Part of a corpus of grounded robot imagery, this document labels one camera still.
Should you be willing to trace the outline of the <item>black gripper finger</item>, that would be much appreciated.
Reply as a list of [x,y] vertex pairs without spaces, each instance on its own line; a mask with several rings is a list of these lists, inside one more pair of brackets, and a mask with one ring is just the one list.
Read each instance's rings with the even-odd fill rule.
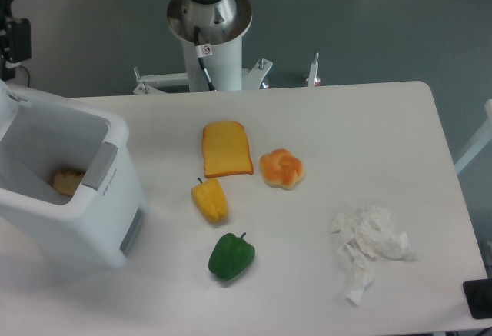
[[31,22],[27,18],[9,19],[5,34],[7,44],[3,55],[7,68],[15,68],[32,58]]

